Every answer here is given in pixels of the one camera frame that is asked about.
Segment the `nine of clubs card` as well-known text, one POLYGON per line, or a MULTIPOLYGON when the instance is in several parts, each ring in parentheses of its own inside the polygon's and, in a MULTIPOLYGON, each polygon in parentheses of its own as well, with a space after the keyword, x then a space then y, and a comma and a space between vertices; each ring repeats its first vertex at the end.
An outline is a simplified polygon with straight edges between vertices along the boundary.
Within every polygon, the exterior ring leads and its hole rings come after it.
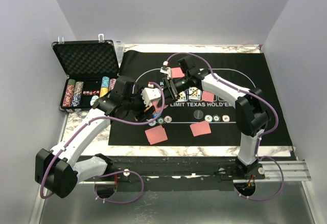
POLYGON ((184 91, 180 92, 178 102, 186 102, 186 101, 187 101, 187 97, 186 97, 185 92, 184 91))

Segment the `red backed card deck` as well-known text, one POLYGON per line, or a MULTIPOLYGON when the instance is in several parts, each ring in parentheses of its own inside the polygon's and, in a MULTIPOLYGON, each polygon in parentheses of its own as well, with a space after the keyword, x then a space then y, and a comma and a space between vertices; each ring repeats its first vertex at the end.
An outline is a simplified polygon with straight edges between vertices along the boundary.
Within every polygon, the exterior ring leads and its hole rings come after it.
POLYGON ((152 102, 152 105, 155 108, 155 113, 158 113, 161 110, 161 105, 158 105, 158 102, 158 100, 152 102))

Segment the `red backed playing card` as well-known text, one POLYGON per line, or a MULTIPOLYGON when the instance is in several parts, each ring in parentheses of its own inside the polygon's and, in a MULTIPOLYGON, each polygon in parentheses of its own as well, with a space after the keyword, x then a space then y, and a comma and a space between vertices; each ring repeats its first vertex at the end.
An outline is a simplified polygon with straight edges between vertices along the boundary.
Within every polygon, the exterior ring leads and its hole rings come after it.
POLYGON ((161 125, 147 129, 145 134, 150 145, 154 145, 168 139, 166 131, 161 125))
POLYGON ((172 78, 182 78, 184 73, 180 67, 171 68, 171 76, 172 78))
POLYGON ((207 121, 191 124, 190 129, 194 137, 212 133, 210 124, 207 121))

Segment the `red white poker chip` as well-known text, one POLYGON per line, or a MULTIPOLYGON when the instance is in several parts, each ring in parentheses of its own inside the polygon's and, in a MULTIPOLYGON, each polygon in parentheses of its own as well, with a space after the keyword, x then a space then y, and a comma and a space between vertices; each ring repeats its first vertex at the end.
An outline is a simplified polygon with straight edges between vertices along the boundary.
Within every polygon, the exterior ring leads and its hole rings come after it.
POLYGON ((223 122, 229 122, 230 121, 230 117, 228 115, 223 115, 222 116, 222 121, 223 122))
POLYGON ((165 121, 166 123, 171 123, 171 122, 172 122, 172 118, 171 118, 170 116, 165 116, 165 117, 164 117, 164 121, 165 121))

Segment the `green white poker chip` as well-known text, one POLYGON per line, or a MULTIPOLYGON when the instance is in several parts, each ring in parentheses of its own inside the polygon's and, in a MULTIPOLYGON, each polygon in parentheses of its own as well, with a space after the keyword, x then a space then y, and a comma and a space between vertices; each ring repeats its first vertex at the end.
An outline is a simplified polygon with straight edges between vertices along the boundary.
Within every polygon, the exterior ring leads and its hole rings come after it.
POLYGON ((219 121, 220 121, 220 117, 219 117, 218 115, 214 115, 214 116, 213 116, 213 120, 214 120, 215 122, 219 122, 219 121))
POLYGON ((163 124, 165 123, 164 118, 158 118, 158 119, 157 119, 157 123, 158 123, 159 125, 163 125, 163 124))

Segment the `black dealer button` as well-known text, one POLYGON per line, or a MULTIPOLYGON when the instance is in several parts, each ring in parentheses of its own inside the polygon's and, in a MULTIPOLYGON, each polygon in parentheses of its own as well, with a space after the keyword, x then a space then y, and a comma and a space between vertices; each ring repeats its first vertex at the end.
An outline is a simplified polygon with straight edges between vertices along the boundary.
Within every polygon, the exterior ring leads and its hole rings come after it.
POLYGON ((203 116, 204 116, 204 113, 203 113, 203 111, 198 109, 198 110, 194 111, 193 116, 194 116, 195 119, 201 120, 203 118, 203 116))

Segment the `red backed burn card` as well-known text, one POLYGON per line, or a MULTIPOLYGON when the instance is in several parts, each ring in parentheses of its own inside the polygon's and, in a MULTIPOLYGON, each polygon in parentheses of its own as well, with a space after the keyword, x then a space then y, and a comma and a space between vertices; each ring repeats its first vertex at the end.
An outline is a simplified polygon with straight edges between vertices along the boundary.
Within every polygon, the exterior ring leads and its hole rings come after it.
POLYGON ((210 92, 206 92, 206 91, 202 92, 202 100, 205 102, 210 102, 210 103, 214 102, 214 97, 215 95, 210 92))

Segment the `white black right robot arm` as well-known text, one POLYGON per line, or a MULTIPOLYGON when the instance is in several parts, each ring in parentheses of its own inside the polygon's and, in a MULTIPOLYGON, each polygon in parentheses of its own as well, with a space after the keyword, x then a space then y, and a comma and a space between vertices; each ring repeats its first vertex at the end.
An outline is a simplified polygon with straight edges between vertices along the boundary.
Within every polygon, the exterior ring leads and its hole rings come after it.
POLYGON ((271 120, 268 105, 265 104, 263 92, 259 88, 246 89, 235 85, 213 72, 209 65, 205 69, 188 65, 186 58, 178 61, 184 76, 173 79, 169 61, 160 69, 165 75, 163 81, 164 99, 159 104, 169 105, 179 99, 179 94, 190 87, 211 93, 235 108, 236 125, 241 132, 240 151, 236 159, 235 173, 246 179, 253 174, 258 164, 259 138, 271 120))

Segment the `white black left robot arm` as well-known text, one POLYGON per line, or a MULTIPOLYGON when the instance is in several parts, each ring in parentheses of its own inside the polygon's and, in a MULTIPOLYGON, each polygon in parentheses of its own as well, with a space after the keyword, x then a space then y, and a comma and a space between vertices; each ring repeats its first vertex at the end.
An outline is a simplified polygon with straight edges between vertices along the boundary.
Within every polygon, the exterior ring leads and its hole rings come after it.
POLYGON ((134 92, 133 79, 120 76, 113 89, 97 99, 78 127, 50 150, 41 149, 35 159, 35 181, 40 184, 40 196, 67 197, 77 183, 92 177, 109 180, 116 172, 112 160, 103 154, 79 161, 79 157, 92 140, 111 122, 134 126, 147 125, 155 121, 152 101, 162 97, 163 92, 155 82, 134 92))

